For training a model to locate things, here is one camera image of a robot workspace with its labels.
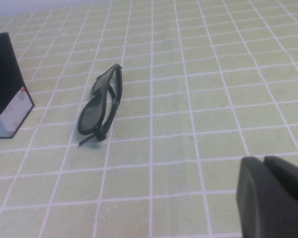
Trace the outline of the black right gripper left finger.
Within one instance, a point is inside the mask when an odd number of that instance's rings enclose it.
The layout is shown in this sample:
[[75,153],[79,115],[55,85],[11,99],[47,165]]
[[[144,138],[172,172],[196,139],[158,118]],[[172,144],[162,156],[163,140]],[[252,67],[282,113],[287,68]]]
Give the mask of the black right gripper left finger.
[[236,200],[244,238],[298,238],[298,201],[264,160],[241,159]]

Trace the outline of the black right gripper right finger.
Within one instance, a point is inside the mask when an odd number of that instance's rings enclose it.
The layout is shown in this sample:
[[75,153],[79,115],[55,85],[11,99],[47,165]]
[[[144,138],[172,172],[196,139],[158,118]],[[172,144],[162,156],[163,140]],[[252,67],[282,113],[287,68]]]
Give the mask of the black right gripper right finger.
[[277,156],[264,157],[264,164],[287,193],[298,201],[298,167]]

